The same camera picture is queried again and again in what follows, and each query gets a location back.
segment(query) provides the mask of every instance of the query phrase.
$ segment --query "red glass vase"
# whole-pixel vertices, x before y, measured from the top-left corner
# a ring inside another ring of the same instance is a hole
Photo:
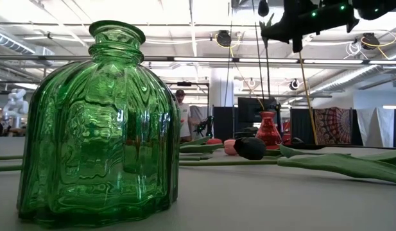
[[[274,112],[261,112],[262,123],[256,133],[256,138],[261,139],[268,149],[276,149],[282,143],[282,138],[273,122]]]

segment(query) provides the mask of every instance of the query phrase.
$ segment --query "green glass bottle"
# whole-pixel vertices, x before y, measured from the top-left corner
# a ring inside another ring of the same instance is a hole
[[[143,32],[117,21],[89,31],[92,60],[55,70],[31,99],[17,207],[47,227],[144,219],[177,197],[179,109],[140,65]]]

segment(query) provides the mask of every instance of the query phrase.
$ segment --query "support column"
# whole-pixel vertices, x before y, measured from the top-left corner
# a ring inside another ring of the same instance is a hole
[[[213,68],[209,80],[209,105],[211,107],[234,106],[234,72],[227,68]]]

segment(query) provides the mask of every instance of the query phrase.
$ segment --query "gray table surface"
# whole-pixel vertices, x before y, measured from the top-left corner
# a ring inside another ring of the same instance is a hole
[[[0,137],[0,155],[21,155],[23,138]],[[325,148],[353,155],[377,149]],[[222,151],[214,160],[239,160]],[[18,160],[1,161],[19,164]],[[396,185],[279,166],[181,167],[178,201],[143,221],[95,230],[396,230]],[[44,230],[21,223],[19,171],[0,173],[0,231]],[[68,230],[87,230],[68,228]]]

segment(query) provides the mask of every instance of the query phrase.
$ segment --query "person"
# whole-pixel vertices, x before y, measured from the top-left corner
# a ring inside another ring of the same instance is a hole
[[[184,90],[177,90],[175,96],[180,109],[180,142],[189,142],[192,140],[189,124],[196,125],[199,122],[191,118],[191,109],[187,103],[184,103]]]

